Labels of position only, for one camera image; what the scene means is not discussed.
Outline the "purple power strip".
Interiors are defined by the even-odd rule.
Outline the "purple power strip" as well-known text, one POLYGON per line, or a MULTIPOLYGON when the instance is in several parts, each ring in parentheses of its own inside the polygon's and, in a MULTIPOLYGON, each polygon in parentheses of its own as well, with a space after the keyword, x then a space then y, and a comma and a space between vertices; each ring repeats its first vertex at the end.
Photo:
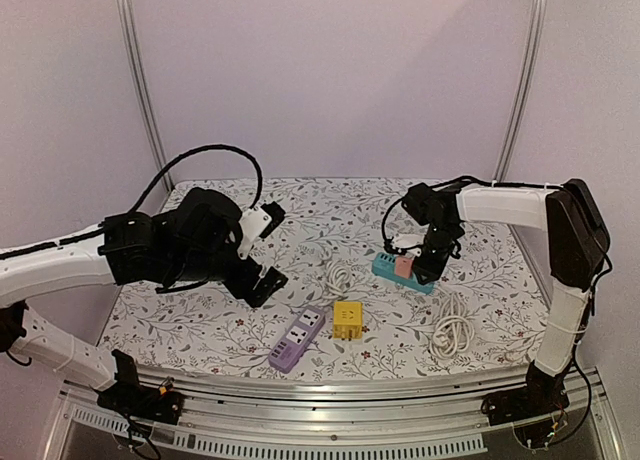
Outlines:
POLYGON ((305 308, 276 342, 268 355, 269 366, 289 373, 306 352, 311 341, 324 327, 326 314, 316 307, 305 308))

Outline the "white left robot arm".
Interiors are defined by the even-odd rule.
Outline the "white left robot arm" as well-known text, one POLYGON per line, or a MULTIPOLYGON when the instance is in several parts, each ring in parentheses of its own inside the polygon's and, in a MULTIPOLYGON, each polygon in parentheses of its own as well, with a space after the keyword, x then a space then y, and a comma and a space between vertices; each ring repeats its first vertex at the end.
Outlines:
POLYGON ((62 316, 80 297, 96 305, 99 293, 139 282, 160 294, 219 283, 235 299, 262 306, 286 276, 250 254, 276 222, 246 214, 149 216, 125 213, 71 234, 1 253, 1 350, 50 367, 65 379, 111 399, 128 414, 148 406, 134 359, 109 352, 78 332, 80 321, 62 316))

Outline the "left aluminium frame post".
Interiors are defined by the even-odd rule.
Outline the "left aluminium frame post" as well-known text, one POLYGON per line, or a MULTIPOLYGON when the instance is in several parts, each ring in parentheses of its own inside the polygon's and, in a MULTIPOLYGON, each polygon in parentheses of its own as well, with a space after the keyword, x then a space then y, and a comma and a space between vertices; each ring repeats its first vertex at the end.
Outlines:
POLYGON ((128 59, 134 86, 134 93, 139 105, 152 159, 156 169, 160 171, 167 162, 167 156, 157 125, 156 115, 145 75, 142 50, 136 28, 133 0, 116 0, 116 5, 122 29, 124 49, 128 59))

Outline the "aluminium frame post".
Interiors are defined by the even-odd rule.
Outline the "aluminium frame post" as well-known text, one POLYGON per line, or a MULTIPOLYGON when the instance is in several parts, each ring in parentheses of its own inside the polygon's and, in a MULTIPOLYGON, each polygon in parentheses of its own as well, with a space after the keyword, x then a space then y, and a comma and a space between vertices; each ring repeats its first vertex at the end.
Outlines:
POLYGON ((504 181, 506 179, 516 150, 540 50, 547 3, 548 0, 532 0, 520 74, 503 144, 493 174, 493 179, 497 181, 504 181))
POLYGON ((157 125, 156 115, 145 75, 142 50, 136 28, 133 0, 116 0, 116 5, 122 29, 124 49, 128 59, 134 86, 134 93, 139 105, 152 159, 156 169, 160 171, 167 162, 167 156, 157 125))

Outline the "teal power strip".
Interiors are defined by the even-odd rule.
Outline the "teal power strip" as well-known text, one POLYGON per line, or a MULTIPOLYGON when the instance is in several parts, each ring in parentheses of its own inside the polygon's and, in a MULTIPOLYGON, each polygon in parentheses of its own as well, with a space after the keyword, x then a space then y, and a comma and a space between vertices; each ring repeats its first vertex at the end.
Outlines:
POLYGON ((413 258, 395 256, 385 252, 376 255, 372 262, 372 273, 414 291, 431 294, 434 284, 420 284, 412 270, 413 258))

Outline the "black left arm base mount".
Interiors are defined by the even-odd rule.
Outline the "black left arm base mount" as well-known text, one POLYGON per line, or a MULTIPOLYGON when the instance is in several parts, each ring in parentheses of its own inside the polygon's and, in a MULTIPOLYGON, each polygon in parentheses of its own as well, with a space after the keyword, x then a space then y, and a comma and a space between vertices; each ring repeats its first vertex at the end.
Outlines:
POLYGON ((115 383, 105 390, 96 390, 97 404, 119 415, 177 425, 185 396, 174 388, 174 378, 166 377, 157 386, 143 385, 134 359, 120 350, 113 350, 115 383))

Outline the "aluminium front rail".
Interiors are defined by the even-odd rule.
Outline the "aluminium front rail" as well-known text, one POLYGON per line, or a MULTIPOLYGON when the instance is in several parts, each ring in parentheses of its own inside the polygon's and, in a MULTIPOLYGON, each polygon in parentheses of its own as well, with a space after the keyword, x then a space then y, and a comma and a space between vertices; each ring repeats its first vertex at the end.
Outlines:
POLYGON ((176 373, 174 425, 154 424, 165 459, 625 459, 595 369, 567 376, 556 441, 531 450, 491 425, 483 398, 520 387, 521 367, 395 380, 299 381, 176 373))

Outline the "pink charger plug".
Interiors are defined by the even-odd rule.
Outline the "pink charger plug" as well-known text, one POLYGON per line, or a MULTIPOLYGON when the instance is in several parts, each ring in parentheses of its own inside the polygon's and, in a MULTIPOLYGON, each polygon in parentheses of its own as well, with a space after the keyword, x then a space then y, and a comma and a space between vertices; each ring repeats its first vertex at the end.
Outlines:
POLYGON ((410 279, 413 275, 413 257, 397 256, 395 259, 394 273, 401 278, 410 279))

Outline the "right aluminium frame post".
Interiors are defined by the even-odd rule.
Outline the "right aluminium frame post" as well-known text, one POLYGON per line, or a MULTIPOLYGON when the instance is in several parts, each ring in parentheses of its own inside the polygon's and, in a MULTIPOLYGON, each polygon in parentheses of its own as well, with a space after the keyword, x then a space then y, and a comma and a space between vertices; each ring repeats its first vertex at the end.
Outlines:
POLYGON ((520 74, 503 144, 493 174, 493 179, 497 181, 504 181, 506 179, 516 150, 540 50, 547 3, 548 0, 532 0, 520 74))

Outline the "yellow cube socket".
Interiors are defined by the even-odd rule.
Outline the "yellow cube socket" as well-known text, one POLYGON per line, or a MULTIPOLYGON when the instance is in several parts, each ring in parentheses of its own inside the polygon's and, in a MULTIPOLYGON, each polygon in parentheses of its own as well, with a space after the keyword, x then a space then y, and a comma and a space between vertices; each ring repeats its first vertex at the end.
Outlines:
POLYGON ((363 305, 358 301, 336 301, 333 306, 333 338, 359 340, 363 334, 363 305))

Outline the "floral table mat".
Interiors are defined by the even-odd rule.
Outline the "floral table mat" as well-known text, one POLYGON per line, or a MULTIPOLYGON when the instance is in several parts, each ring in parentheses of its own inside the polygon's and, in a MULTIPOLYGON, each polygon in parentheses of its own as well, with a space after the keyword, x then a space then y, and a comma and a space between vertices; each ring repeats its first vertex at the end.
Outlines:
POLYGON ((397 179, 280 179, 263 198, 284 222, 252 250, 288 277, 261 308, 210 284, 159 295, 151 284, 124 287, 102 333, 106 350, 139 364, 193 374, 274 378, 271 348, 308 306, 332 309, 325 281, 331 263, 351 274, 346 295, 363 305, 363 335, 336 340, 325 326, 290 372, 293 381, 428 377, 525 366, 535 356, 547 306, 509 227, 468 223, 461 256, 431 294, 374 275, 384 236, 419 227, 395 200, 397 179))

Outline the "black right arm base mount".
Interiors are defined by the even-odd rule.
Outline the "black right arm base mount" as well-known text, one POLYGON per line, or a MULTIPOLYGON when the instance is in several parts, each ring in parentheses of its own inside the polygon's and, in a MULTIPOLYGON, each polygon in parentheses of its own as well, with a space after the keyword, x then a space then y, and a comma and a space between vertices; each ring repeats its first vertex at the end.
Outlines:
POLYGON ((531 363, 524 386, 487 394, 482 399, 480 411, 488 417, 489 424, 494 426, 566 409, 569 399, 564 380, 569 369, 567 366, 559 374, 552 376, 531 363))

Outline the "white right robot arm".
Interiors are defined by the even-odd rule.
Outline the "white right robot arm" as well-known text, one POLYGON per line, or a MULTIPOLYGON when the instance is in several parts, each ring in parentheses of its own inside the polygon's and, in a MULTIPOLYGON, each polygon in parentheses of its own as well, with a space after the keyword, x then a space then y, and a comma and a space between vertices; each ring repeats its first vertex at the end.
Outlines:
POLYGON ((545 235, 550 310, 532 368, 544 377, 560 376, 587 328, 597 284, 612 270, 610 233, 587 182, 571 178, 535 184, 461 176, 436 185, 415 184, 400 205, 426 229, 413 263, 414 273, 426 283, 439 279, 458 255, 467 224, 502 224, 545 235))

